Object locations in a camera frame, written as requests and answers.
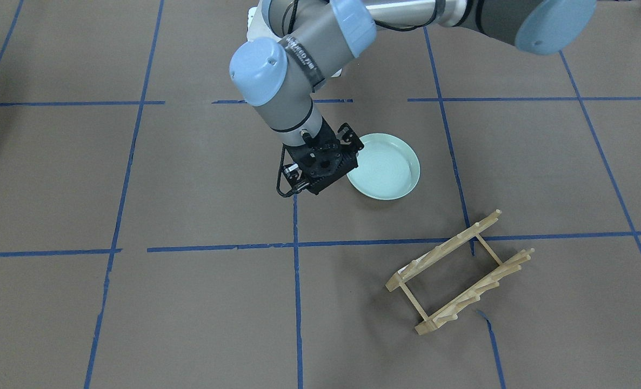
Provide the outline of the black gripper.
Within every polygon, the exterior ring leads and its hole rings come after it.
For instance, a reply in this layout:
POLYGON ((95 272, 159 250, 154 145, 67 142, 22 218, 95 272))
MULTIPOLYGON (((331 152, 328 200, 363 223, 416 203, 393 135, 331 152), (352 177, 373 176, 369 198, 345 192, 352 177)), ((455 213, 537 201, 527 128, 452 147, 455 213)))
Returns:
MULTIPOLYGON (((363 148, 362 140, 348 123, 334 131, 323 120, 317 135, 303 135, 303 145, 288 147, 288 155, 308 180, 304 190, 318 195, 358 166, 358 153, 363 148)), ((294 194, 298 193, 288 191, 289 196, 294 194)))

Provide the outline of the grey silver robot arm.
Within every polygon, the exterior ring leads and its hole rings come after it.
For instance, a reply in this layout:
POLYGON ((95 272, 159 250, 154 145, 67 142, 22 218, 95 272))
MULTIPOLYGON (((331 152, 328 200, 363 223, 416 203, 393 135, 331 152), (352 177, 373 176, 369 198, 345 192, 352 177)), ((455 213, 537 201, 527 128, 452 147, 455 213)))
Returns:
POLYGON ((316 195, 359 166, 363 142, 347 123, 333 130, 312 99, 357 59, 379 30, 464 27, 523 52, 558 52, 588 25, 595 1, 262 1, 272 37, 242 44, 229 76, 283 144, 277 182, 288 198, 316 195))

